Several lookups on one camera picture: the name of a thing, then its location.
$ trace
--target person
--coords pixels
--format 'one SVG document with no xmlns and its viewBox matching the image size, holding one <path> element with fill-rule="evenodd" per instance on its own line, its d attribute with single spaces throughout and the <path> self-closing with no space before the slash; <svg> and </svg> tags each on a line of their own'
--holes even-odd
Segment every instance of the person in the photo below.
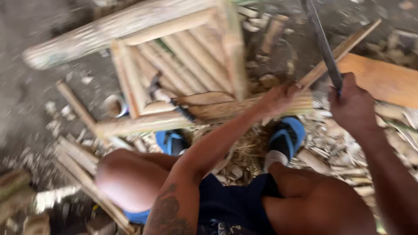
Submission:
<svg viewBox="0 0 418 235">
<path fill-rule="evenodd" d="M 296 85 L 272 88 L 181 157 L 115 150 L 100 163 L 96 184 L 132 222 L 146 221 L 146 235 L 376 234 L 371 211 L 345 182 L 286 167 L 305 135 L 295 117 L 276 125 L 265 158 L 266 174 L 248 186 L 222 186 L 210 174 L 240 136 L 261 119 L 284 112 L 299 91 Z M 418 234 L 418 184 L 377 125 L 372 96 L 348 73 L 341 94 L 330 88 L 329 101 L 336 122 L 366 155 L 389 234 Z M 176 132 L 158 132 L 157 140 L 172 155 L 188 147 Z"/>
</svg>

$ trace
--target concrete floor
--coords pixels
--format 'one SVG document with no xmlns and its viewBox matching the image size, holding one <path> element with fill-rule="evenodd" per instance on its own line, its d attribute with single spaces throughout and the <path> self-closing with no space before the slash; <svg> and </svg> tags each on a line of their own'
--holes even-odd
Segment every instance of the concrete floor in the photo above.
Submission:
<svg viewBox="0 0 418 235">
<path fill-rule="evenodd" d="M 284 39 L 297 51 L 294 77 L 300 78 L 321 60 L 300 3 L 294 0 L 266 2 L 279 6 L 266 11 L 291 16 L 287 27 L 295 32 L 285 35 Z M 367 41 L 385 40 L 394 28 L 418 32 L 418 10 L 402 10 L 394 0 L 365 0 L 362 4 L 350 0 L 316 2 L 328 33 L 349 35 L 378 17 L 383 19 L 383 23 L 367 37 Z M 22 61 L 21 53 L 29 46 L 92 21 L 93 7 L 94 4 L 88 0 L 0 1 L 0 171 L 27 167 L 35 175 L 34 185 L 38 190 L 65 184 L 52 166 L 48 148 L 54 138 L 45 129 L 52 120 L 44 110 L 45 103 L 55 102 L 58 110 L 67 105 L 55 89 L 55 82 L 73 72 L 70 87 L 97 119 L 103 119 L 102 102 L 119 90 L 119 84 L 111 59 L 99 53 L 45 71 L 30 69 Z M 284 73 L 285 66 L 278 63 L 281 58 L 282 54 L 274 55 L 266 71 Z M 82 71 L 91 71 L 90 76 L 94 79 L 89 85 L 81 83 Z M 64 136 L 68 133 L 78 136 L 84 128 L 79 119 L 60 121 L 64 125 L 61 132 Z M 89 133 L 87 138 L 93 138 L 93 135 Z M 27 155 L 22 155 L 27 147 L 34 154 L 33 164 L 25 163 Z"/>
</svg>

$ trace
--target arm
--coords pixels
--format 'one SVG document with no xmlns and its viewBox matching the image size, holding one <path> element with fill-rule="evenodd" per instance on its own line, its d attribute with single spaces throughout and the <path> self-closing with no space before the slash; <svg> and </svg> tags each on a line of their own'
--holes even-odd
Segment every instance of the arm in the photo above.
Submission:
<svg viewBox="0 0 418 235">
<path fill-rule="evenodd" d="M 146 235 L 196 233 L 199 184 L 257 121 L 284 112 L 299 88 L 272 88 L 256 105 L 206 134 L 174 164 L 151 210 Z"/>
<path fill-rule="evenodd" d="M 418 233 L 418 183 L 377 125 L 372 96 L 358 87 L 354 74 L 349 73 L 344 76 L 341 96 L 332 88 L 329 101 L 336 122 L 356 139 L 366 155 L 377 205 L 389 234 Z"/>
</svg>

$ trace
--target orange wooden board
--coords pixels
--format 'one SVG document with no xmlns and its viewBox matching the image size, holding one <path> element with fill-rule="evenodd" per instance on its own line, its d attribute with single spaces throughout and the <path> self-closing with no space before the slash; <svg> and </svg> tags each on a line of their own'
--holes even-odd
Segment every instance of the orange wooden board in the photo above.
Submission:
<svg viewBox="0 0 418 235">
<path fill-rule="evenodd" d="M 353 72 L 357 85 L 377 100 L 418 108 L 418 71 L 348 53 L 339 63 L 341 73 Z"/>
</svg>

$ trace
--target foot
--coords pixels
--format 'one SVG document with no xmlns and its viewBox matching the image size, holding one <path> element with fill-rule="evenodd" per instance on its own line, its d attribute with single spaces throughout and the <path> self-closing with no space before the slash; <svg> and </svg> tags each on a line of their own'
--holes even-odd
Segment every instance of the foot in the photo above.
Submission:
<svg viewBox="0 0 418 235">
<path fill-rule="evenodd" d="M 265 157 L 264 171 L 268 172 L 269 167 L 275 162 L 286 166 L 301 146 L 305 135 L 305 129 L 298 118 L 284 117 L 274 127 L 268 144 L 269 152 Z"/>
<path fill-rule="evenodd" d="M 157 144 L 166 153 L 171 156 L 178 156 L 190 147 L 179 130 L 162 130 L 155 133 Z"/>
</svg>

